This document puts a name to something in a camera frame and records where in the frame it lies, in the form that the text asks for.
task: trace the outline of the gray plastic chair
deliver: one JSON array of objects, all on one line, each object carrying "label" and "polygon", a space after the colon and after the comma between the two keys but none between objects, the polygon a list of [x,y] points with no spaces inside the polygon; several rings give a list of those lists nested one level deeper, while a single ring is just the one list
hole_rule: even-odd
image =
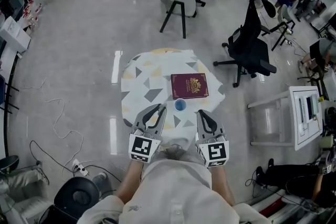
[{"label": "gray plastic chair", "polygon": [[282,38],[283,38],[283,40],[280,43],[280,46],[282,46],[282,44],[285,42],[285,40],[291,41],[294,37],[293,34],[288,34],[287,33],[287,29],[289,28],[289,24],[292,23],[292,26],[291,26],[290,30],[293,31],[293,28],[295,26],[295,22],[290,17],[289,12],[288,12],[288,7],[286,5],[283,5],[281,7],[281,11],[278,14],[278,22],[279,22],[279,24],[276,27],[270,29],[269,33],[264,33],[263,34],[263,36],[264,36],[266,34],[273,33],[278,29],[281,31],[281,36],[279,37],[277,42],[274,44],[274,46],[272,48],[272,51],[274,51],[275,47],[279,44],[279,42],[281,41]]},{"label": "gray plastic chair", "polygon": [[195,17],[196,16],[196,1],[195,0],[160,0],[168,14],[163,22],[160,32],[163,32],[170,16],[173,14],[182,16],[182,31],[183,38],[185,38],[185,17]]}]

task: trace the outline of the gray tiled floor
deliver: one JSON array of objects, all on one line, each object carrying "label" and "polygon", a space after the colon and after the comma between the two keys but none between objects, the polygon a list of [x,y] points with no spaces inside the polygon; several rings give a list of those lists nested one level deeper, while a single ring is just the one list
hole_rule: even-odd
[{"label": "gray tiled floor", "polygon": [[[226,99],[214,111],[224,122],[230,141],[230,161],[226,165],[228,180],[237,201],[251,198],[251,187],[245,181],[258,165],[266,166],[273,157],[278,164],[306,163],[315,158],[314,141],[298,152],[287,148],[252,147],[249,145],[249,124],[246,104],[262,97],[301,85],[297,81],[298,56],[288,45],[270,52],[270,62],[278,68],[270,77],[243,76],[239,88],[234,66],[212,66],[214,60],[229,59],[220,45],[244,23],[248,0],[204,0],[197,8],[196,18],[186,19],[187,39],[182,38],[181,18],[172,16],[164,33],[159,29],[165,12],[159,0],[55,0],[47,6],[34,33],[29,50],[17,64],[14,85],[21,89],[14,103],[20,111],[9,117],[8,146],[11,154],[20,156],[20,166],[32,164],[30,140],[36,140],[44,150],[64,164],[79,149],[81,137],[71,133],[61,140],[53,131],[63,98],[64,112],[56,125],[60,136],[70,130],[83,134],[84,142],[76,158],[105,167],[122,178],[129,160],[128,135],[121,116],[120,83],[112,84],[111,76],[116,51],[122,51],[119,78],[127,62],[136,54],[156,48],[193,49],[200,60],[224,84]],[[276,19],[260,10],[261,22],[273,27]],[[305,49],[317,39],[308,24],[295,28],[296,41]],[[278,33],[264,39],[271,49]],[[297,54],[303,55],[300,49]],[[41,89],[23,89],[39,87]],[[111,138],[113,155],[111,155]],[[35,145],[33,152],[43,161],[50,178],[46,195],[53,200],[60,186],[72,175],[43,154]],[[94,176],[99,169],[90,168]],[[111,179],[114,188],[118,183]]]}]

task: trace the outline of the white t-shirt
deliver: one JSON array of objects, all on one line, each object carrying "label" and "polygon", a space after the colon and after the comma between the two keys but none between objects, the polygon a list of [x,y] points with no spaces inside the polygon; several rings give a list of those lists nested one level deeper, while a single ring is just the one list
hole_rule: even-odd
[{"label": "white t-shirt", "polygon": [[204,166],[173,160],[152,163],[127,204],[117,196],[108,196],[77,223],[100,224],[104,218],[120,224],[270,223],[249,205],[231,207],[212,191],[211,173]]}]

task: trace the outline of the blue cup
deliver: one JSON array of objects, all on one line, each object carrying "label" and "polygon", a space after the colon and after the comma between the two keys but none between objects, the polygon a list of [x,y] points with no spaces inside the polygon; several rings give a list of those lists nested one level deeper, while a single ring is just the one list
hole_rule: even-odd
[{"label": "blue cup", "polygon": [[184,111],[187,108],[187,102],[182,98],[178,98],[174,103],[174,107],[177,111]]}]

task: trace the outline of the red book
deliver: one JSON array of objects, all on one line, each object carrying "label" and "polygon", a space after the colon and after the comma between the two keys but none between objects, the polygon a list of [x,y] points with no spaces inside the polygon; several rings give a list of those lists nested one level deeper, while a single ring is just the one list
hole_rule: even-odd
[{"label": "red book", "polygon": [[209,96],[204,73],[172,74],[173,99],[201,98]]}]

